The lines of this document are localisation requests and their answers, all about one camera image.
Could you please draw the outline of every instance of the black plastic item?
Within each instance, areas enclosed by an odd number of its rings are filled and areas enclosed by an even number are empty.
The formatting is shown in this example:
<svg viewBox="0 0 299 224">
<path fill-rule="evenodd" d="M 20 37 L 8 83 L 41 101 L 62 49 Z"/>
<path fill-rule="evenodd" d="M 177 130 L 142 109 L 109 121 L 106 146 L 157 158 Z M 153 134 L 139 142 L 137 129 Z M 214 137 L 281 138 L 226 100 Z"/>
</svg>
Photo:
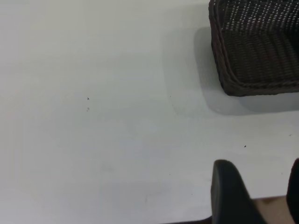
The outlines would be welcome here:
<svg viewBox="0 0 299 224">
<path fill-rule="evenodd" d="M 213 224 L 266 224 L 237 168 L 229 161 L 214 163 L 211 200 Z"/>
<path fill-rule="evenodd" d="M 286 201 L 294 222 L 299 224 L 299 159 L 292 168 Z"/>
<path fill-rule="evenodd" d="M 299 224 L 299 159 L 292 168 L 286 200 L 294 222 Z M 237 168 L 229 161 L 214 163 L 211 202 L 211 217 L 180 224 L 266 224 L 250 199 Z"/>
</svg>

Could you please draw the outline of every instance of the white surface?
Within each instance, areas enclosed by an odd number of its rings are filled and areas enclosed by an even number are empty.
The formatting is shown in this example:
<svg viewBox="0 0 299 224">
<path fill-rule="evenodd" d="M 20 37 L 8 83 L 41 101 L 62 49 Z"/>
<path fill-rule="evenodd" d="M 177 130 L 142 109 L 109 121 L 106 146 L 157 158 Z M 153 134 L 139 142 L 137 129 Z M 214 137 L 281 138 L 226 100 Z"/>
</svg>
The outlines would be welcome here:
<svg viewBox="0 0 299 224">
<path fill-rule="evenodd" d="M 0 2 L 0 223 L 205 218 L 219 158 L 286 193 L 299 94 L 223 93 L 207 0 Z"/>
</svg>

